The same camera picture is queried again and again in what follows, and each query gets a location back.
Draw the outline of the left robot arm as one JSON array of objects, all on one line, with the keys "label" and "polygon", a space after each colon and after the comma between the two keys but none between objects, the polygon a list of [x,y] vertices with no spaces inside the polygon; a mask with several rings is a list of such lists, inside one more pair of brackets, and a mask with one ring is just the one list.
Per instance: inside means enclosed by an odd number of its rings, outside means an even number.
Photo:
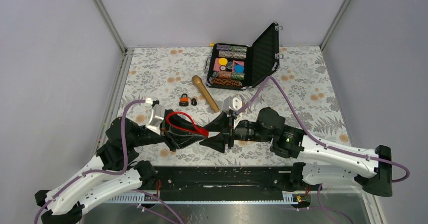
[{"label": "left robot arm", "polygon": [[145,125],[125,116],[114,119],[107,142],[69,180],[52,190],[40,190],[35,222],[78,223],[92,208],[130,190],[159,191],[162,182],[147,160],[137,161],[137,147],[164,143],[175,151],[206,139],[208,131],[185,113],[154,105]]}]

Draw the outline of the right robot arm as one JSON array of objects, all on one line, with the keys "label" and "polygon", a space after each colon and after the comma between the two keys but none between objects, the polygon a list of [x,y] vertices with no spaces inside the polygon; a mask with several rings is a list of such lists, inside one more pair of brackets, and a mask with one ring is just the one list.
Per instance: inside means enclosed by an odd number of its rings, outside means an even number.
[{"label": "right robot arm", "polygon": [[222,113],[204,129],[217,135],[200,145],[218,152],[224,153],[235,141],[267,142],[276,156],[296,159],[283,181],[288,191],[338,185],[361,187],[381,197],[393,194],[390,147],[355,148],[311,136],[286,125],[285,118],[270,107],[262,108],[254,122]]}]

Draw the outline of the orange black padlock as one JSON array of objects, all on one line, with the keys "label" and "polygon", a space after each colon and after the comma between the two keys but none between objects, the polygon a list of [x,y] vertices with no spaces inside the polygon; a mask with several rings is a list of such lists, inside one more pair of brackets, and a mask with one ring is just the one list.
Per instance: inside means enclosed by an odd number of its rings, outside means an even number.
[{"label": "orange black padlock", "polygon": [[187,107],[189,106],[189,97],[186,93],[183,93],[179,99],[179,106]]}]

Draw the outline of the red cable lock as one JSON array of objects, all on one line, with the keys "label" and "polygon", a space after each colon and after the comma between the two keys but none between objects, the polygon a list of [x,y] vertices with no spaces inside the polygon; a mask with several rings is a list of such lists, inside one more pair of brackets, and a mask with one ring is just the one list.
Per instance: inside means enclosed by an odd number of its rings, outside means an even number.
[{"label": "red cable lock", "polygon": [[165,120],[171,127],[180,131],[200,135],[205,138],[209,136],[205,128],[196,125],[192,117],[182,111],[173,111],[167,114]]}]

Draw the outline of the black keys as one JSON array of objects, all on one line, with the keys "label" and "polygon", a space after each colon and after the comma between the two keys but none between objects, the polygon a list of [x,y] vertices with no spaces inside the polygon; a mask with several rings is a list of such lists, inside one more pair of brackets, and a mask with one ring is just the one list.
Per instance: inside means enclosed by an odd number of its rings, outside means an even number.
[{"label": "black keys", "polygon": [[192,106],[196,106],[197,105],[197,100],[196,100],[196,98],[191,98],[191,105]]}]

